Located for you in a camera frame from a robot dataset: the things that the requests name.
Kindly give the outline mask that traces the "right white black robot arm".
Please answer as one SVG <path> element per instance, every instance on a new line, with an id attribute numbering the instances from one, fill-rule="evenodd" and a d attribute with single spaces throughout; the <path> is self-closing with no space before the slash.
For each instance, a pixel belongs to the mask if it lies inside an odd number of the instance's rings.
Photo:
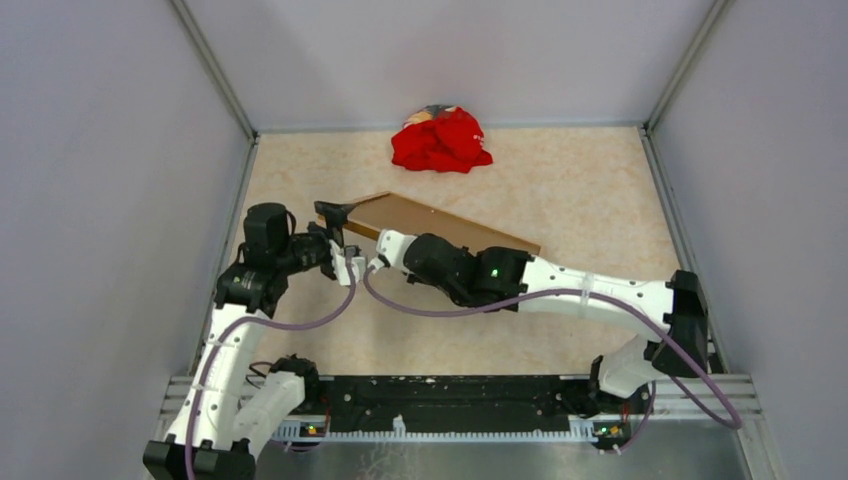
<path id="1" fill-rule="evenodd" d="M 430 233 L 405 237 L 391 259 L 459 307 L 563 314 L 633 332 L 624 346 L 593 362 L 586 397 L 600 412 L 614 411 L 661 376 L 697 378 L 707 370 L 707 308 L 693 272 L 677 270 L 659 281 L 621 279 L 506 247 L 472 253 Z"/>

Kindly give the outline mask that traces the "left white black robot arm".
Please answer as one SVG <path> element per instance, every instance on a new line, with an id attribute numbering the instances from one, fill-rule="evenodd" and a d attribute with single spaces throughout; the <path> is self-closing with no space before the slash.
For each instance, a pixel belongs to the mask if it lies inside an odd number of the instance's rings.
<path id="1" fill-rule="evenodd" d="M 250 207 L 236 260 L 218 277 L 211 325 L 180 410 L 163 439 L 147 443 L 143 465 L 154 479 L 252 479 L 257 460 L 284 418 L 319 404 L 320 386 L 309 379 L 312 364 L 285 360 L 274 367 L 253 397 L 242 389 L 255 350 L 269 329 L 308 331 L 323 327 L 352 303 L 365 260 L 344 241 L 352 204 L 317 201 L 324 220 L 298 232 L 293 213 L 280 203 Z M 273 316 L 291 276 L 319 269 L 346 288 L 342 304 L 318 320 L 279 323 Z"/>

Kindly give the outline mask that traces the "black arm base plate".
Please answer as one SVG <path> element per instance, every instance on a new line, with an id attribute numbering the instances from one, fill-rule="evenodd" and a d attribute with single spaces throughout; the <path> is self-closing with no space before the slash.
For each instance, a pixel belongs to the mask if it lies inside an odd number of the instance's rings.
<path id="1" fill-rule="evenodd" d="M 580 420 L 645 411 L 649 390 L 627 399 L 586 376 L 322 376 L 308 383 L 297 415 L 333 433 L 386 432 L 401 418 L 412 433 L 564 432 Z"/>

